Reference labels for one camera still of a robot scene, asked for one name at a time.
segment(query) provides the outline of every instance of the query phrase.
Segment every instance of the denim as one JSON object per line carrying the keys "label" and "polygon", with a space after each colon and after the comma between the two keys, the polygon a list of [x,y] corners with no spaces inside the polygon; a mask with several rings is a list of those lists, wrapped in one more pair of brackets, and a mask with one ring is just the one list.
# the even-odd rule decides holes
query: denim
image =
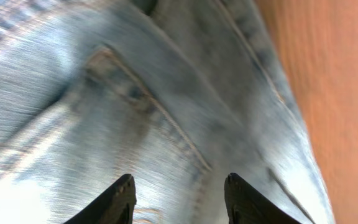
{"label": "denim", "polygon": [[0,223],[63,223],[125,173],[134,223],[227,223],[231,172],[334,223],[252,1],[0,1]]}

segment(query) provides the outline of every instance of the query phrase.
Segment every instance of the wooden floor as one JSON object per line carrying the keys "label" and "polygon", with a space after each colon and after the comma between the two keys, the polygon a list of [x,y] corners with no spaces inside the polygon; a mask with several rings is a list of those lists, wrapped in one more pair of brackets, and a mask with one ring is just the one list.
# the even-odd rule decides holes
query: wooden floor
{"label": "wooden floor", "polygon": [[256,2],[306,120],[336,221],[358,223],[358,1]]}

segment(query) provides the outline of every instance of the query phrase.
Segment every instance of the seam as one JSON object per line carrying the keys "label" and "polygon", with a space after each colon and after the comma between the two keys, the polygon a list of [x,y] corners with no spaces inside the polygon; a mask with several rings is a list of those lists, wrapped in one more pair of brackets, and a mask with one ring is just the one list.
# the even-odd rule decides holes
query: seam
{"label": "seam", "polygon": [[[268,84],[271,88],[271,90],[273,90],[273,92],[275,93],[275,95],[278,98],[278,101],[280,102],[278,105],[280,105],[285,111],[287,111],[287,113],[290,115],[292,123],[300,130],[302,130],[299,122],[296,120],[295,115],[292,113],[292,111],[288,108],[288,106],[285,104],[283,98],[280,96],[276,86],[274,85],[274,82],[272,81],[271,77],[269,76],[268,71],[266,71],[266,69],[264,68],[264,66],[262,65],[262,63],[260,62],[257,54],[255,53],[254,49],[252,48],[251,44],[248,42],[248,40],[244,37],[244,35],[242,34],[240,28],[237,26],[236,22],[233,19],[232,14],[229,12],[229,10],[226,8],[226,6],[221,2],[221,0],[215,0],[215,3],[218,5],[218,8],[220,8],[221,12],[223,13],[224,17],[226,18],[226,22],[229,23],[230,27],[233,29],[233,31],[236,33],[236,35],[238,36],[238,38],[240,39],[240,41],[243,43],[244,47],[247,49],[248,53],[250,54],[250,56],[252,57],[253,61],[257,64],[257,66],[260,68],[262,74],[264,75],[265,79],[268,81]],[[302,138],[307,139],[307,137],[305,136],[303,131],[300,132],[296,132],[297,134],[299,134]],[[312,159],[308,156],[305,155],[303,153],[303,155],[306,157],[306,159],[308,160],[308,162],[310,164],[315,164],[315,162],[312,161]],[[320,178],[318,177],[317,172],[315,171],[315,169],[312,169],[312,173],[314,175],[314,178],[319,180]],[[280,182],[280,179],[277,179],[277,182],[279,182],[278,184],[281,186],[282,189],[285,189],[284,192],[289,192],[288,189],[286,188],[286,186],[284,184],[282,184],[282,182]],[[324,184],[319,181],[319,185],[320,187],[322,187],[322,189],[326,189],[324,187]],[[306,212],[306,209],[300,205],[300,203],[296,204],[302,212]],[[309,213],[307,213],[308,215],[306,217],[308,217],[312,222],[313,219],[311,219],[311,216]]]}
{"label": "seam", "polygon": [[[271,89],[273,90],[273,92],[275,93],[275,95],[278,97],[279,100],[279,106],[281,106],[291,117],[291,121],[292,123],[300,130],[302,130],[301,125],[299,124],[299,122],[296,120],[295,115],[292,113],[292,111],[288,108],[288,106],[285,104],[284,101],[280,100],[280,95],[278,94],[278,90],[276,89],[274,82],[272,81],[272,79],[270,78],[270,76],[268,75],[268,72],[266,71],[266,69],[264,69],[264,67],[262,66],[262,63],[260,62],[260,60],[258,59],[258,57],[256,56],[256,53],[254,52],[253,48],[250,46],[250,43],[248,43],[247,39],[242,35],[241,30],[238,28],[238,26],[236,25],[236,23],[233,21],[233,18],[230,14],[230,12],[226,9],[226,7],[223,5],[223,3],[221,2],[221,0],[215,0],[216,4],[218,5],[218,8],[220,8],[221,12],[224,14],[224,17],[226,18],[226,21],[229,23],[229,25],[232,27],[232,29],[234,30],[234,32],[237,34],[238,38],[240,39],[240,41],[244,44],[244,47],[246,48],[246,50],[250,53],[250,56],[252,57],[252,59],[255,61],[255,63],[259,66],[260,70],[262,71],[264,77],[266,78],[266,80],[268,81]],[[298,134],[302,139],[305,139],[308,141],[308,144],[310,145],[310,142],[308,140],[307,135],[305,134],[305,132],[303,131],[297,131],[296,134]],[[310,164],[315,164],[315,161],[312,160],[312,158],[308,155],[305,155],[303,153],[303,155],[306,157],[306,159],[308,160],[308,162],[310,162]],[[315,171],[315,169],[312,169],[313,175],[314,177],[318,178],[318,173]],[[326,187],[324,186],[324,184],[320,181],[320,186],[323,189],[326,189]]]}
{"label": "seam", "polygon": [[8,3],[0,6],[0,15],[3,17],[8,16],[10,12],[25,5],[26,2],[26,0],[9,1]]}
{"label": "seam", "polygon": [[28,158],[32,158],[32,157],[36,157],[33,156],[34,154],[36,154],[34,152],[34,149],[37,148],[37,145],[41,142],[43,142],[46,139],[46,136],[50,135],[51,133],[53,133],[54,131],[62,128],[62,124],[64,124],[66,121],[69,120],[69,117],[66,117],[65,115],[61,115],[58,118],[56,118],[56,120],[54,121],[54,125],[53,127],[49,128],[47,131],[45,131],[43,134],[36,136],[34,138],[31,138],[31,146],[27,146],[25,147],[25,149],[23,151],[17,151],[14,150],[12,151],[12,149],[8,149],[8,152],[17,152],[19,154],[19,158],[16,159],[15,162],[13,162],[12,165],[9,166],[9,168],[7,170],[0,170],[0,173],[2,172],[2,174],[0,175],[0,182],[5,179],[7,176],[9,176],[9,174],[13,174],[15,173],[15,171],[24,169],[26,166],[22,167],[21,163],[28,161],[28,159],[25,159],[26,157]]}
{"label": "seam", "polygon": [[[109,61],[110,61],[113,65],[115,65],[115,66],[119,67],[120,69],[122,69],[122,67],[121,67],[120,65],[117,65],[117,62],[114,61],[114,59],[111,57],[111,52],[112,52],[111,49],[105,47],[105,48],[100,49],[99,51],[97,51],[97,52],[94,54],[94,57],[97,57],[96,55],[103,55],[103,56],[105,56],[105,57],[108,57]],[[111,91],[113,91],[115,94],[117,94],[118,96],[120,96],[123,101],[125,101],[126,103],[128,103],[129,105],[131,105],[131,106],[132,106],[132,109],[133,109],[134,111],[136,111],[137,113],[139,113],[139,114],[145,114],[145,113],[149,113],[149,112],[147,112],[147,111],[153,111],[154,109],[158,109],[158,108],[156,107],[156,105],[150,100],[149,95],[145,94],[145,92],[143,91],[143,89],[140,89],[140,90],[145,94],[145,97],[147,98],[147,100],[149,101],[149,103],[150,103],[153,107],[148,106],[146,109],[137,108],[137,107],[136,107],[136,104],[137,104],[137,103],[136,103],[136,102],[133,102],[133,101],[131,101],[131,100],[129,100],[129,99],[127,99],[127,98],[128,98],[127,95],[125,95],[125,94],[123,94],[123,93],[117,92],[117,91],[115,90],[116,87],[108,80],[108,78],[106,79],[106,78],[104,78],[103,76],[99,76],[99,75],[96,75],[96,74],[93,74],[93,75],[95,75],[98,79],[103,80],[104,82],[106,82],[105,84],[111,89]],[[134,85],[135,85],[136,87],[140,88],[140,86],[139,86],[136,82],[134,83]],[[161,130],[159,127],[160,127],[160,126],[163,126],[163,125],[165,124],[165,122],[168,123],[168,125],[170,126],[170,128],[172,128],[172,129],[174,129],[174,130],[176,130],[176,129],[175,129],[175,127],[172,125],[172,123],[164,116],[164,114],[163,114],[160,110],[157,110],[157,111],[158,111],[158,119],[157,119],[156,121],[152,121],[150,125],[156,127],[156,128],[157,128],[157,131],[158,131],[163,137],[165,137],[165,139],[166,139],[167,141],[172,142],[173,145],[174,145],[180,152],[182,152],[182,154],[184,154],[185,156],[188,156],[188,152],[189,152],[189,151],[190,151],[190,152],[193,152],[193,151],[191,150],[191,147],[190,147],[189,142],[186,141],[185,138],[184,138],[182,135],[180,135],[180,134],[179,134],[179,135],[180,135],[181,138],[180,138],[180,139],[175,139],[175,138],[172,136],[172,134],[170,134],[170,133],[172,133],[172,130],[171,130],[171,129],[169,129],[168,131],[163,131],[163,130]],[[185,142],[185,146],[180,147],[179,144],[180,144],[182,141]],[[198,161],[196,161],[196,163],[195,163],[195,164],[192,164],[192,165],[194,165],[200,172],[201,172],[202,170],[205,170],[205,168],[204,168],[203,166],[200,166],[200,163],[199,163]]]}
{"label": "seam", "polygon": [[[95,55],[97,54],[105,54],[105,56],[109,57],[110,60],[112,60],[112,63],[114,63],[117,67],[122,69],[122,71],[129,76],[129,78],[135,82],[135,85],[137,85],[142,92],[146,95],[146,97],[152,102],[152,104],[158,109],[160,113],[162,113],[162,116],[165,117],[167,122],[169,122],[179,133],[179,135],[182,137],[182,139],[186,142],[186,144],[190,147],[190,149],[193,151],[193,153],[196,155],[196,159],[201,162],[203,165],[200,167],[198,164],[199,162],[193,163],[194,166],[198,168],[198,171],[200,173],[200,177],[197,178],[197,186],[196,188],[196,195],[194,200],[194,206],[191,216],[191,221],[195,222],[198,218],[198,215],[200,213],[200,210],[203,206],[203,201],[206,196],[206,191],[203,191],[203,187],[208,185],[208,182],[211,178],[210,175],[208,175],[212,171],[212,167],[208,165],[208,163],[204,160],[201,153],[197,150],[196,146],[193,144],[193,142],[187,137],[187,135],[184,133],[184,131],[179,127],[179,125],[174,121],[174,119],[168,114],[168,112],[163,108],[163,106],[152,96],[151,92],[147,89],[147,87],[143,84],[143,82],[140,80],[140,78],[137,77],[129,68],[124,65],[124,62],[114,53],[114,51],[110,48],[104,47],[100,49]],[[182,148],[178,147],[178,142],[171,139],[171,137],[167,136],[167,134],[162,133],[168,140],[174,141],[176,147],[179,150],[183,150]]]}
{"label": "seam", "polygon": [[316,224],[316,222],[313,220],[313,218],[310,216],[308,211],[301,205],[299,200],[282,184],[282,181],[278,176],[275,174],[275,172],[271,168],[267,168],[267,172],[269,176],[276,181],[278,186],[281,188],[281,190],[287,195],[287,197],[290,199],[292,203],[294,203],[303,213],[303,215],[308,218],[313,224]]}
{"label": "seam", "polygon": [[[162,223],[162,212],[158,209],[153,209],[153,208],[136,208],[134,209],[134,213],[152,213],[152,214],[156,214],[158,216],[158,222],[157,224],[160,224]],[[137,220],[134,220],[134,222],[144,222],[146,221],[146,223],[152,223],[150,222],[149,220],[145,220],[145,219],[137,219]]]}
{"label": "seam", "polygon": [[40,11],[38,14],[29,18],[28,20],[20,21],[15,26],[0,36],[0,53],[4,50],[4,46],[11,44],[15,40],[18,40],[20,36],[36,29],[38,26],[48,22],[50,19],[53,19],[55,16],[67,13],[67,9],[72,7],[83,7],[88,9],[101,9],[107,4],[111,4],[113,1],[109,0],[95,0],[93,5],[90,5],[85,2],[61,2],[56,6],[47,9],[45,11]]}
{"label": "seam", "polygon": [[[227,103],[224,100],[222,100],[221,96],[217,93],[216,89],[212,86],[211,82],[208,79],[206,79],[205,75],[200,73],[200,71],[197,71],[196,65],[191,60],[189,60],[189,58],[183,53],[183,51],[177,46],[177,44],[163,31],[163,29],[161,29],[161,25],[163,24],[163,15],[165,14],[164,11],[166,11],[166,9],[163,9],[163,3],[161,3],[161,5],[162,6],[160,9],[160,16],[159,16],[160,18],[159,17],[153,18],[153,21],[157,23],[158,26],[158,29],[155,30],[157,34],[160,35],[164,41],[169,43],[170,47],[175,51],[175,53],[178,54],[180,58],[184,60],[194,71],[196,71],[196,76],[206,85],[208,91],[211,92],[211,96],[213,96],[214,99],[224,108],[224,110],[228,114],[230,114],[230,117],[236,122],[236,124],[244,126],[241,120],[235,114],[233,114],[231,109],[228,107]],[[141,16],[143,16],[144,19],[149,19],[144,14],[141,14]]]}
{"label": "seam", "polygon": [[108,56],[122,71],[128,75],[135,84],[143,91],[143,93],[149,98],[149,100],[155,105],[156,108],[164,115],[167,121],[176,129],[179,135],[186,141],[186,143],[190,146],[190,149],[195,153],[197,159],[202,163],[202,165],[208,170],[212,171],[212,167],[205,161],[199,150],[193,144],[193,142],[189,139],[189,137],[185,134],[184,130],[176,123],[176,121],[169,115],[169,113],[165,110],[165,108],[152,96],[151,92],[145,87],[142,81],[129,69],[127,68],[120,59],[116,56],[116,54],[108,48],[101,49],[101,52],[104,52],[106,56]]}
{"label": "seam", "polygon": [[[75,89],[76,92],[82,92],[83,89],[86,88],[84,83],[79,83],[79,85],[81,85],[80,89]],[[68,94],[66,94],[66,96],[64,96],[60,101],[44,110],[44,112],[36,116],[23,129],[19,130],[18,133],[10,138],[8,143],[5,143],[7,145],[0,148],[0,159],[2,158],[3,160],[2,168],[0,168],[0,182],[5,179],[9,179],[9,177],[14,177],[16,173],[29,167],[35,158],[42,155],[42,153],[49,147],[48,143],[54,142],[54,140],[58,139],[62,133],[72,126],[72,124],[77,122],[78,117],[73,108],[81,108],[81,105],[85,104],[87,101],[88,100],[86,98],[81,96],[73,98],[71,93],[68,92]],[[61,110],[63,110],[63,114],[57,115],[53,118],[49,118],[47,116],[51,113],[61,113],[59,112]],[[29,138],[23,136],[28,131],[33,130],[34,125],[37,125],[40,122],[43,123],[42,121],[48,121],[50,119],[51,124],[46,128],[36,130],[36,134],[34,136]],[[12,139],[17,138],[25,140],[25,144],[15,146],[14,143],[10,142],[14,141]],[[9,157],[12,155],[17,156],[18,158],[10,160]],[[12,164],[4,167],[3,164],[5,162],[12,162]]]}

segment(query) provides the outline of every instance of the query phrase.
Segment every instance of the light blue jeans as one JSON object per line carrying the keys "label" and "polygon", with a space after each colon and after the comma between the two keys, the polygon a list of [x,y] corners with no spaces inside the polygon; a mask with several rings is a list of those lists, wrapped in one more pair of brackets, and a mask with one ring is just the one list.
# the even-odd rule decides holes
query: light blue jeans
{"label": "light blue jeans", "polygon": [[135,223],[227,223],[238,173],[334,223],[250,0],[0,0],[0,223],[63,223],[119,176]]}

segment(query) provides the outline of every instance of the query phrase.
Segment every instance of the jeans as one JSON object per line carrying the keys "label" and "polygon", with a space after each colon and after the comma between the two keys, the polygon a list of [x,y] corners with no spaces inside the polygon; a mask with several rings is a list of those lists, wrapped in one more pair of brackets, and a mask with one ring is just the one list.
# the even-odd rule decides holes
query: jeans
{"label": "jeans", "polygon": [[227,223],[230,172],[334,223],[254,3],[145,2],[0,0],[0,223],[63,223],[125,173],[134,223]]}

